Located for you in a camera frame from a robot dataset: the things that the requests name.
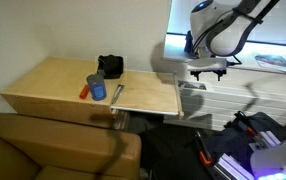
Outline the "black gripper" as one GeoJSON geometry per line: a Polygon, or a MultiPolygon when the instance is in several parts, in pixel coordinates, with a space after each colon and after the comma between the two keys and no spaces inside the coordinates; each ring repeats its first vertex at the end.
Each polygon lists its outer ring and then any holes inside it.
{"type": "MultiPolygon", "coordinates": [[[[227,67],[227,60],[225,58],[200,58],[189,61],[187,63],[188,71],[195,71],[195,77],[199,81],[200,72],[225,70],[227,67]]],[[[218,81],[223,76],[221,71],[217,72],[218,81]]]]}

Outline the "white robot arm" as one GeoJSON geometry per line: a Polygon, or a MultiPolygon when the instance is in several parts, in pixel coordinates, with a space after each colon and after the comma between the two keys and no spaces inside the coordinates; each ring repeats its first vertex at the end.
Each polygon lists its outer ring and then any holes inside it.
{"type": "MultiPolygon", "coordinates": [[[[203,0],[190,13],[190,52],[196,55],[190,73],[223,75],[228,57],[241,52],[248,38],[286,45],[286,0],[241,0],[237,5],[203,0]]],[[[258,179],[286,176],[286,140],[252,153],[252,172],[258,179]]]]}

